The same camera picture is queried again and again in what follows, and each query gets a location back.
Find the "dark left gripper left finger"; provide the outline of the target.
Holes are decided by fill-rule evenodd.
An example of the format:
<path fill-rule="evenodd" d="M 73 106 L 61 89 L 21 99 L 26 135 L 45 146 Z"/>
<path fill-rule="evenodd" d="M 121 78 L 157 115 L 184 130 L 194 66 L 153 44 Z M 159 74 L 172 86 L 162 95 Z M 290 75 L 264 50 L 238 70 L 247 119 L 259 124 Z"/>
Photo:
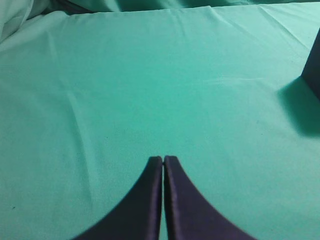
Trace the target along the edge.
<path fill-rule="evenodd" d="M 162 158 L 150 157 L 125 197 L 75 239 L 158 240 L 162 217 L 162 174 Z"/>

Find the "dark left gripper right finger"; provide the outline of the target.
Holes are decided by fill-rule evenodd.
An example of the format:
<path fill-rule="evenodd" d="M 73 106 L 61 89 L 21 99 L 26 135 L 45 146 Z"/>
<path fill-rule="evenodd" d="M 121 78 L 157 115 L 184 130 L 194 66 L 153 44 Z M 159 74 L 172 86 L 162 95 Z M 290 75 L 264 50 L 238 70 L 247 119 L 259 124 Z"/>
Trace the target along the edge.
<path fill-rule="evenodd" d="M 176 156 L 164 158 L 164 211 L 169 240 L 253 240 L 198 191 Z"/>

